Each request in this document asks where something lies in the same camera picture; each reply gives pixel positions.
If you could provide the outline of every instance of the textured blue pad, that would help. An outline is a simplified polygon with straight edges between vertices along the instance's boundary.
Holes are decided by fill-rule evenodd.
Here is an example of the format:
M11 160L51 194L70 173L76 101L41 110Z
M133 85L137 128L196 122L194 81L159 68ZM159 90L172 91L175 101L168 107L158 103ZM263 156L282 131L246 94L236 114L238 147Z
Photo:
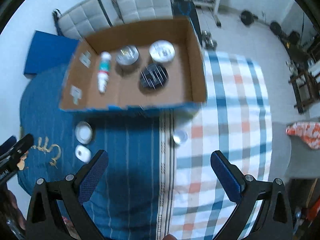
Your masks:
M109 163L108 154L104 151L79 186L78 200L82 205L90 200Z
M240 184L216 153L212 153L211 155L211 167L214 173L217 175L217 178L220 181L229 200L239 204L241 201Z

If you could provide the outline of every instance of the gray floor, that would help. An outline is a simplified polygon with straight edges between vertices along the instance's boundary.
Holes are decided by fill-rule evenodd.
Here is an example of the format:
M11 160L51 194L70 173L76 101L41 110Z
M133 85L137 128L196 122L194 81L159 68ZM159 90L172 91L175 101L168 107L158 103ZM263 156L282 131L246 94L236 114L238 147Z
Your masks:
M201 30L209 30L217 41L217 51L243 55L261 66L268 89L272 121L292 123L308 119L308 113L298 114L294 109L295 97L288 84L290 71L286 66L289 56L269 27L261 23L244 26L239 17L230 13L219 13L222 28L218 28L207 10L197 9Z

